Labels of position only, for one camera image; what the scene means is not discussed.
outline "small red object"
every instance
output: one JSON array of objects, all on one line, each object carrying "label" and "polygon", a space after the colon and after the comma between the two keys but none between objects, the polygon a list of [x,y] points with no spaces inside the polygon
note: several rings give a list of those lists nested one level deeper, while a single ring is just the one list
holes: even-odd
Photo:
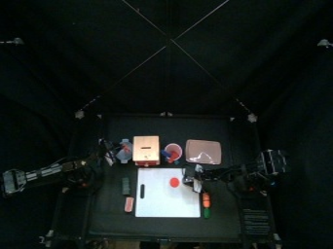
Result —
[{"label": "small red object", "polygon": [[173,188],[176,188],[176,187],[179,186],[179,180],[177,180],[177,178],[172,177],[172,178],[169,179],[169,185],[171,185]]},{"label": "small red object", "polygon": [[124,212],[129,213],[132,210],[133,197],[125,198]]}]

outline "red dot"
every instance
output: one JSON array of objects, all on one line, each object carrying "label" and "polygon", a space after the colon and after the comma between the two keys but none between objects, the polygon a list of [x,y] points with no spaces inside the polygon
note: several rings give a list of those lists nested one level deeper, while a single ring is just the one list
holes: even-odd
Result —
[{"label": "red dot", "polygon": [[171,185],[173,188],[176,188],[176,187],[179,186],[179,180],[177,180],[177,178],[172,177],[172,178],[169,179],[169,185]]}]

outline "pink eraser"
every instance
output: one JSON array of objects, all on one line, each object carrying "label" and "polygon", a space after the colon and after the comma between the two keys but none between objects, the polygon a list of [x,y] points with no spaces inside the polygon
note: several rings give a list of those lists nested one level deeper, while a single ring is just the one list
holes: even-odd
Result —
[{"label": "pink eraser", "polygon": [[129,213],[132,210],[132,203],[133,203],[133,197],[127,197],[125,198],[125,203],[124,203],[124,212]]}]

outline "black tabletop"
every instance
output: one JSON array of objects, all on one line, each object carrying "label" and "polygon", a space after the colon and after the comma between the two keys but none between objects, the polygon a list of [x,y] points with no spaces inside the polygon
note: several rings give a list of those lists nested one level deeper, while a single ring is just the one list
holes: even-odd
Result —
[{"label": "black tabletop", "polygon": [[[208,140],[220,144],[219,165],[201,164],[203,168],[228,167],[244,163],[258,156],[260,148],[254,124],[247,120],[221,117],[159,117],[104,115],[80,125],[72,141],[70,153],[97,143],[104,137],[112,142],[123,138],[132,141],[137,135],[157,135],[160,148],[176,143],[184,150],[185,141]],[[168,164],[161,158],[159,167],[180,167],[185,163],[184,153],[179,165]],[[102,186],[94,194],[89,210],[86,237],[112,237],[133,239],[171,239],[173,241],[239,241],[239,215],[236,201],[224,184],[204,182],[211,194],[211,217],[200,218],[140,218],[123,211],[125,196],[121,194],[121,178],[129,179],[129,196],[136,197],[137,166],[116,162],[108,166],[102,162]]]}]

